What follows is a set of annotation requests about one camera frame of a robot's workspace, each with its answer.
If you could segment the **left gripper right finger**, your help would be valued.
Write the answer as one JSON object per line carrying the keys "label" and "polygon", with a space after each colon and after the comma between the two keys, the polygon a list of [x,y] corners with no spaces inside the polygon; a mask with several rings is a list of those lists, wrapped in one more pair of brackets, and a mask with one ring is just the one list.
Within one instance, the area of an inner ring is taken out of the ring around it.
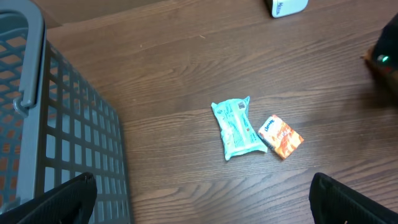
{"label": "left gripper right finger", "polygon": [[310,209],[316,224],[397,224],[397,213],[317,172],[309,192]]}

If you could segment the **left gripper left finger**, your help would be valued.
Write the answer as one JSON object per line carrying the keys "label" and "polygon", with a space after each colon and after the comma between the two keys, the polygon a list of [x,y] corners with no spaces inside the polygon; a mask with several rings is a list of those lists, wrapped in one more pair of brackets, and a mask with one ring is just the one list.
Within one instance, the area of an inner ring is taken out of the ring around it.
{"label": "left gripper left finger", "polygon": [[94,175],[84,172],[1,214],[1,224],[87,224],[97,198]]}

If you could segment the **orange snack packet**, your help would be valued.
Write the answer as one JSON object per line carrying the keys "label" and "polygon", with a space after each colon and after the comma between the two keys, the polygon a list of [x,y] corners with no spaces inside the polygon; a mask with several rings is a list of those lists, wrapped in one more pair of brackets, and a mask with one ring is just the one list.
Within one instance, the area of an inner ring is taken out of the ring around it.
{"label": "orange snack packet", "polygon": [[304,141],[299,133],[275,114],[268,117],[257,134],[282,159],[288,158]]}

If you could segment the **teal snack packet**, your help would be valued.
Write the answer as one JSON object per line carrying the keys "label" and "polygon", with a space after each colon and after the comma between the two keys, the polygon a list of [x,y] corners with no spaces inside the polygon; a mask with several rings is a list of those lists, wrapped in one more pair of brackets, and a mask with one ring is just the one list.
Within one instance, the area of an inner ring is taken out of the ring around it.
{"label": "teal snack packet", "polygon": [[242,156],[253,151],[266,153],[268,147],[255,132],[248,119],[250,96],[212,103],[211,109],[220,126],[224,158]]}

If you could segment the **spaghetti pasta packet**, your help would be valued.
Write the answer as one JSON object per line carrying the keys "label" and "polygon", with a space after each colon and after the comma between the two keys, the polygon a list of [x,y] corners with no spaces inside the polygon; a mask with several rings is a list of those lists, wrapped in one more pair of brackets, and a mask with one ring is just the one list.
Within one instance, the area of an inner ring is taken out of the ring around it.
{"label": "spaghetti pasta packet", "polygon": [[377,81],[397,96],[397,59],[386,54],[377,54],[376,46],[369,48],[362,59]]}

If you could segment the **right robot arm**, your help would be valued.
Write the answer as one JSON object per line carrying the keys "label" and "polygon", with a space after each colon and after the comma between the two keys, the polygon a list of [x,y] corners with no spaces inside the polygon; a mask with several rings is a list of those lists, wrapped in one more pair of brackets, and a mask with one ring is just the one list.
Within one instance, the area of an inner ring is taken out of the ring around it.
{"label": "right robot arm", "polygon": [[383,28],[371,60],[383,72],[397,71],[397,14]]}

